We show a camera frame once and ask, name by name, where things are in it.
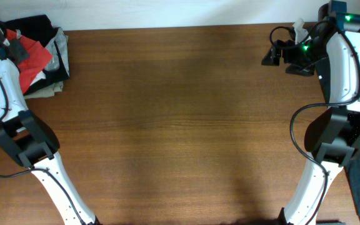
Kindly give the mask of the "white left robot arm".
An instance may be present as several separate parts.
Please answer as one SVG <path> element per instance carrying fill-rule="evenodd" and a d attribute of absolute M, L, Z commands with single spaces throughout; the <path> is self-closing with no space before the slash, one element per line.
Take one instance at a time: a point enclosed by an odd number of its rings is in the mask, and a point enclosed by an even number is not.
<path fill-rule="evenodd" d="M 71 182 L 59 153 L 53 130 L 26 105 L 24 87 L 52 59 L 37 44 L 36 52 L 17 31 L 0 21 L 0 148 L 25 170 L 16 176 L 33 174 L 44 186 L 64 224 L 99 224 Z"/>

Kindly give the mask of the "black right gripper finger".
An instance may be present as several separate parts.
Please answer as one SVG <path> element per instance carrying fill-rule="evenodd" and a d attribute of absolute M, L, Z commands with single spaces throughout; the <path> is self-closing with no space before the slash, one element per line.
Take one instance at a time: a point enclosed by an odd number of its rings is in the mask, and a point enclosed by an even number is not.
<path fill-rule="evenodd" d="M 281 50 L 275 46 L 271 46 L 270 50 L 261 61 L 262 66 L 279 66 L 281 58 Z"/>
<path fill-rule="evenodd" d="M 298 66 L 298 65 L 290 65 L 286 68 L 287 74 L 293 74 L 298 76 L 309 77 L 314 75 L 314 65 L 310 66 Z"/>

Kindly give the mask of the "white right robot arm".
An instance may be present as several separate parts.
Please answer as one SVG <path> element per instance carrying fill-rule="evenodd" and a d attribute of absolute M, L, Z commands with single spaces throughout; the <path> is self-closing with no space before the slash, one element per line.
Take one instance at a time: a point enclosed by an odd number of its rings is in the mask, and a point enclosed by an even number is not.
<path fill-rule="evenodd" d="M 275 223 L 316 224 L 332 182 L 360 154 L 360 14 L 349 13 L 344 1 L 329 1 L 310 29 L 297 21 L 288 33 L 287 41 L 271 41 L 262 65 L 285 63 L 288 74 L 317 75 L 325 101 L 297 147 L 306 165 Z"/>

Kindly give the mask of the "red orange t-shirt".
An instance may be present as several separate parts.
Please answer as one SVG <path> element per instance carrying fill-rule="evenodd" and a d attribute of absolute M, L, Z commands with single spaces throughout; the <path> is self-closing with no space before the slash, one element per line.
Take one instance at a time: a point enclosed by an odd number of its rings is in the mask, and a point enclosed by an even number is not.
<path fill-rule="evenodd" d="M 19 83 L 24 94 L 29 90 L 36 76 L 47 66 L 53 56 L 39 41 L 29 39 L 22 34 L 19 35 L 18 30 L 12 31 L 7 29 L 6 32 L 9 41 L 18 39 L 29 54 L 29 57 L 17 66 L 20 72 Z"/>

